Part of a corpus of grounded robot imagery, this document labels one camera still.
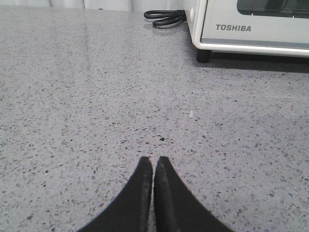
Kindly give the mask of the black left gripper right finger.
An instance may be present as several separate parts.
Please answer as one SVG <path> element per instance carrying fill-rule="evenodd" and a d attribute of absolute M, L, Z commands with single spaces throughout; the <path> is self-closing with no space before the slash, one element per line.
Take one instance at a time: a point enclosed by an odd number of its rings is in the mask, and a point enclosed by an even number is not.
<path fill-rule="evenodd" d="M 168 157 L 160 157 L 154 177 L 154 211 L 158 232 L 230 232 L 194 197 Z"/>

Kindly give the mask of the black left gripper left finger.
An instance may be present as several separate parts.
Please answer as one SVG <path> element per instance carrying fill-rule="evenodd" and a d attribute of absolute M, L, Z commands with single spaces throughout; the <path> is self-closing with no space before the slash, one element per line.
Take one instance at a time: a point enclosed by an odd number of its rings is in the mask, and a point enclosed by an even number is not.
<path fill-rule="evenodd" d="M 127 184 L 113 202 L 80 232 L 146 232 L 152 193 L 153 168 L 141 157 Z"/>

